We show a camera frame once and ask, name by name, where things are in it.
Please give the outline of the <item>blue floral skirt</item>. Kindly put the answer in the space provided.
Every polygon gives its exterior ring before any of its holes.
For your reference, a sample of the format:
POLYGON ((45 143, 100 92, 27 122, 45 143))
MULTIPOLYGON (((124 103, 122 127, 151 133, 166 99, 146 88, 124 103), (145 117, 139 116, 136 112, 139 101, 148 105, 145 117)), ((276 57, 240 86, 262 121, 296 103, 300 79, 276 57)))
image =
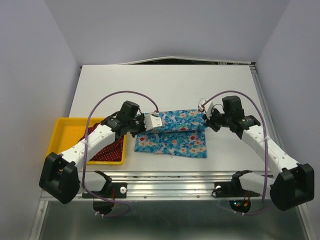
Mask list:
POLYGON ((162 111, 162 126, 140 133, 134 151, 186 158, 207 157, 203 113, 197 109, 162 111))

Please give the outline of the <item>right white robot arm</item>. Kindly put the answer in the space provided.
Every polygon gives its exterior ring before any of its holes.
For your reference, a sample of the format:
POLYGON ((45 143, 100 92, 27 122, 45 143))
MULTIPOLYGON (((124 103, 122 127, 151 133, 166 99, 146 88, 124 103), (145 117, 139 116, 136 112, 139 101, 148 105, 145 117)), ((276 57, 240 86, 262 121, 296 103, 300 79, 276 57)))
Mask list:
POLYGON ((267 134, 265 123, 252 115, 246 115, 238 96, 222 99, 223 111, 212 101, 201 100, 198 109, 203 112, 204 124, 213 131, 228 128, 251 147, 264 161, 264 175, 251 170, 237 171, 228 182, 216 183, 215 198, 241 198, 230 201, 233 211, 247 214, 250 196, 270 198, 281 211, 310 202, 315 197, 315 171, 308 163, 301 164, 290 157, 267 134))

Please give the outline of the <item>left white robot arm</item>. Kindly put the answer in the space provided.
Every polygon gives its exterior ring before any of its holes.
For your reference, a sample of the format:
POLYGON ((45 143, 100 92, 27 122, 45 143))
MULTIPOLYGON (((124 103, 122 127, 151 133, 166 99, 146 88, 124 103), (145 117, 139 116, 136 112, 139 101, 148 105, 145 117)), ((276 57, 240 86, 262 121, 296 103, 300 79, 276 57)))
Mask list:
POLYGON ((135 136, 152 128, 152 116, 137 115, 139 108, 136 103, 125 101, 119 111, 103 119, 91 133, 86 129, 83 140, 61 153, 47 155, 39 187, 63 204, 73 200, 84 183, 79 172, 85 169, 89 155, 95 156, 127 133, 135 136))

